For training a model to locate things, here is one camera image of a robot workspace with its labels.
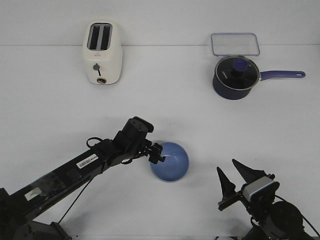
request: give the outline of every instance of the purple handle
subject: purple handle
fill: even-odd
[[[262,71],[261,80],[271,78],[304,78],[306,76],[304,71]]]

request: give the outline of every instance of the purple lid knob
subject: purple lid knob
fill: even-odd
[[[232,64],[234,70],[238,71],[238,72],[245,72],[248,69],[249,66],[249,62],[242,58],[242,57],[237,57]]]

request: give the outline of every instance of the white wall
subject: white wall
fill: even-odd
[[[119,24],[123,45],[206,45],[218,32],[320,44],[319,10],[319,0],[1,0],[0,45],[81,45],[99,18]]]

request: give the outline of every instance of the white tabletop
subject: white tabletop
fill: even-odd
[[[250,216],[241,203],[220,212],[216,167],[239,190],[231,160],[275,174],[277,194],[320,228],[320,46],[262,45],[260,71],[305,71],[305,78],[259,82],[241,100],[212,87],[208,46],[126,46],[120,80],[88,81],[81,46],[0,46],[0,187],[18,191],[110,138],[129,118],[154,125],[147,138],[182,145],[187,175],[166,183],[147,158],[110,168],[62,221],[70,235],[241,236]],[[57,222],[79,190],[36,220]],[[315,234],[306,226],[306,231]]]

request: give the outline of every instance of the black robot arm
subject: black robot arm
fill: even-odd
[[[146,139],[152,133],[151,123],[130,118],[114,139],[100,139],[81,155],[9,195],[0,188],[0,240],[69,240],[59,226],[32,221],[95,176],[118,164],[149,155],[156,164],[164,161],[162,146]]]
[[[232,162],[246,184],[235,192],[236,186],[217,167],[222,188],[222,201],[218,203],[218,209],[222,211],[237,201],[242,202],[252,216],[253,225],[242,240],[313,240],[304,231],[303,216],[294,205],[287,201],[274,203],[276,190],[280,186],[273,180],[275,175],[251,169],[235,159]]]

